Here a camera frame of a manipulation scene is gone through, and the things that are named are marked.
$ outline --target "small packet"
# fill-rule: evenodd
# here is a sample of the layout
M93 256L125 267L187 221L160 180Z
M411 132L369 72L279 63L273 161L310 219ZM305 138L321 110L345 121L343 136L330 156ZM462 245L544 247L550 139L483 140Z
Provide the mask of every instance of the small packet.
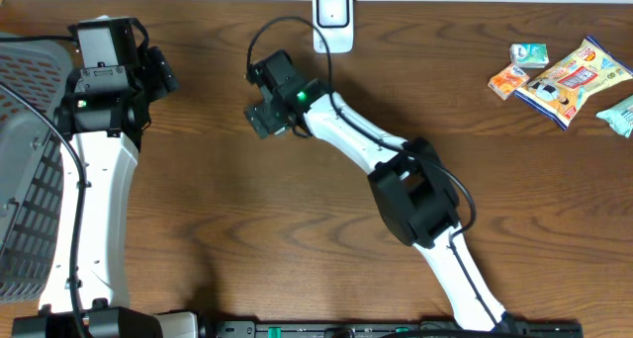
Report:
M629 137L633 130L633 96L595 116L607 121L618 134Z
M499 97L507 100L514 90L523 86L529 79L530 77L520 67L510 65L493 76L488 86L497 92Z
M514 93L565 130L592 94L633 77L593 37Z
M510 47L510 60L518 67L543 68L550 62L547 46L539 43L513 44Z

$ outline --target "wooden tabletop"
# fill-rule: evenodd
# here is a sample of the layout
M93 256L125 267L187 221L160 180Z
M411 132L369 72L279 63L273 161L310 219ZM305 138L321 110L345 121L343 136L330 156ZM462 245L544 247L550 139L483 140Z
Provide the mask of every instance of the wooden tabletop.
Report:
M423 258L383 225L364 173L317 139L259 140L242 110L248 43L310 2L8 0L5 32L64 34L100 15L136 16L182 89L150 107L128 209L132 308L207 309L261 320L450 316ZM560 60L594 35L633 63L633 7L355 4L355 41L333 57L334 88L387 131L427 137L468 186L480 220L467 242L508 311L576 319L586 337L633 331L633 139L594 115L633 81L591 96L563 132L487 82L513 42ZM323 77L312 32L286 23L255 48L284 47ZM467 208L461 206L466 216ZM35 302L0 307L0 335Z

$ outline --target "plastic crate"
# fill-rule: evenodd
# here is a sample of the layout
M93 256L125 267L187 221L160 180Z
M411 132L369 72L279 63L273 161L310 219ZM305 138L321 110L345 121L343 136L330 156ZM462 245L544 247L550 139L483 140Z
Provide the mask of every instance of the plastic crate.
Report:
M55 42L0 43L0 81L50 118L71 68L68 52ZM57 238L62 171L58 139L0 90L0 302L37 299L45 288Z

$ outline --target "yellow snack bag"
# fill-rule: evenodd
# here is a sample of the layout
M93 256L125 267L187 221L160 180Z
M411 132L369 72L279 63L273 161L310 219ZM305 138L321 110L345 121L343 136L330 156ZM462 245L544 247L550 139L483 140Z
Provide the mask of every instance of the yellow snack bag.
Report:
M588 36L576 51L514 94L565 130L589 96L632 77L633 70Z

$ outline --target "green and white packet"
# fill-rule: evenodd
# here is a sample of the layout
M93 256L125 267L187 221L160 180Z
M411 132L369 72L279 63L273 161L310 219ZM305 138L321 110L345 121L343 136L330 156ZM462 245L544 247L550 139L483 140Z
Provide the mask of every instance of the green and white packet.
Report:
M629 137L633 130L633 96L595 116L607 121L616 133Z
M543 68L550 62L547 46L541 43L517 43L510 47L510 60L518 67Z

